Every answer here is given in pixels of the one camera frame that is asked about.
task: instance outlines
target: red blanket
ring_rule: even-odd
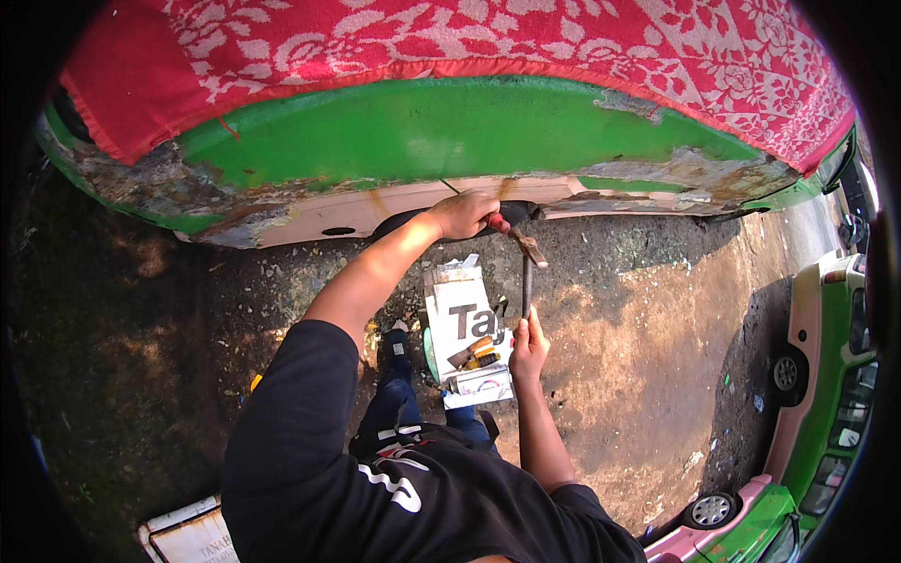
[[[97,145],[131,165],[261,100],[510,74],[652,100],[804,173],[854,119],[823,46],[780,0],[114,0],[61,82]]]

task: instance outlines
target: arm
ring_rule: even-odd
[[[538,312],[532,307],[529,320],[520,319],[516,329],[510,371],[519,401],[520,464],[548,494],[563,485],[576,483],[576,472],[557,433],[539,380],[550,347]]]
[[[443,199],[365,249],[319,292],[303,320],[327,321],[363,344],[366,322],[414,260],[440,238],[466,239],[485,228],[482,218],[500,209],[485,192],[468,190]]]

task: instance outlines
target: asphalt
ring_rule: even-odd
[[[216,491],[250,382],[366,243],[190,245],[104,209],[52,169],[29,182],[9,330],[32,430],[100,559],[145,560],[136,527]],[[785,338],[790,278],[837,248],[836,221],[820,198],[706,229],[653,216],[523,225],[551,264],[533,297],[551,338],[549,408],[579,479],[631,532],[665,530],[694,495],[734,493],[760,472],[778,412],[769,350]],[[489,302],[507,297],[514,322],[512,241],[429,248],[368,329],[348,434],[375,390],[378,335],[397,318],[414,324],[424,270],[472,252]],[[411,348],[418,374],[421,331]],[[424,419],[443,422],[439,391],[427,377],[415,387]],[[515,401],[487,408],[501,455],[518,463]]]

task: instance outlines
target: pink and green car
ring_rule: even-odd
[[[866,257],[830,252],[792,285],[784,347],[770,374],[781,404],[763,475],[733,498],[713,493],[645,549],[649,562],[790,563],[848,475],[876,384]]]

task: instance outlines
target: blue jeans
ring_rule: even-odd
[[[359,423],[357,434],[394,428],[398,422],[397,413],[402,404],[406,404],[400,413],[400,426],[420,424],[423,417],[416,404],[416,392],[411,385],[413,366],[405,357],[390,359],[390,366],[381,381],[378,382],[376,396],[372,397],[363,420]],[[447,425],[469,436],[476,443],[491,440],[485,424],[476,418],[476,407],[464,406],[459,409],[444,411]]]

